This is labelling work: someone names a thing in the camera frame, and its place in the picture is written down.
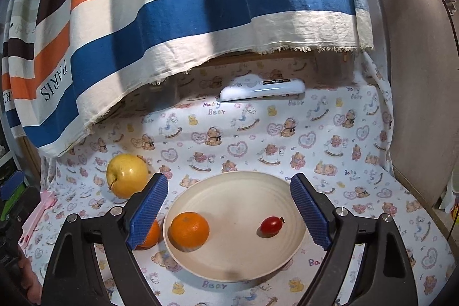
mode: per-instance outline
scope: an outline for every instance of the pink plastic handle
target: pink plastic handle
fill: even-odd
[[[22,236],[19,239],[19,246],[22,249],[27,248],[28,242],[32,236],[32,233],[35,230],[35,227],[40,221],[40,218],[43,215],[43,212],[46,209],[49,209],[50,207],[54,206],[56,201],[57,201],[57,198],[56,196],[54,196],[54,192],[50,192],[50,191],[40,192],[40,203],[31,213],[29,218],[27,218],[24,225],[22,225]]]

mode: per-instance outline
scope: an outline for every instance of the patterned tablecloth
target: patterned tablecloth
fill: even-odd
[[[346,60],[343,66],[352,64]],[[454,258],[428,213],[386,171],[391,164],[386,149],[392,139],[389,84],[365,56],[356,58],[354,65],[353,82],[343,87],[318,85],[313,61],[292,58],[194,69],[179,80],[187,99],[163,111],[148,113],[135,95],[125,98],[124,107],[96,125],[84,142],[43,167],[43,178],[52,181],[49,188],[58,201],[45,212],[26,249],[40,280],[68,214],[100,216],[124,203],[109,191],[105,171],[113,156],[129,152],[169,180],[159,221],[186,188],[233,170],[261,171],[286,181],[302,172],[335,206],[363,217],[390,214],[407,247],[419,305],[429,304],[452,272]],[[300,97],[240,103],[215,99],[222,85],[247,73],[271,79],[299,77],[308,89]],[[107,292],[121,305],[104,249],[96,249]],[[356,246],[338,304],[349,297],[362,252],[363,246]],[[275,275],[238,284],[217,284],[188,273],[163,241],[135,251],[135,257],[164,306],[290,306],[306,291],[324,251],[304,243]]]

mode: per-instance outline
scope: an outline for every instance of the green object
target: green object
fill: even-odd
[[[20,184],[18,188],[13,192],[11,197],[5,202],[5,206],[3,207],[2,214],[0,216],[0,221],[4,221],[6,214],[10,211],[10,209],[13,207],[16,201],[19,200],[21,195],[24,193],[26,190],[26,186],[24,183]]]

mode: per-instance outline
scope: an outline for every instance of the human hand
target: human hand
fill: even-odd
[[[21,247],[19,247],[19,259],[18,265],[22,272],[21,285],[27,291],[27,299],[31,303],[40,304],[41,302],[41,291],[42,287],[38,281],[37,275],[32,271],[32,264],[29,258],[26,258]]]

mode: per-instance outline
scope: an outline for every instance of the striped cloth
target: striped cloth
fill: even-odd
[[[366,0],[10,0],[13,134],[63,154],[127,93],[227,52],[371,48]]]

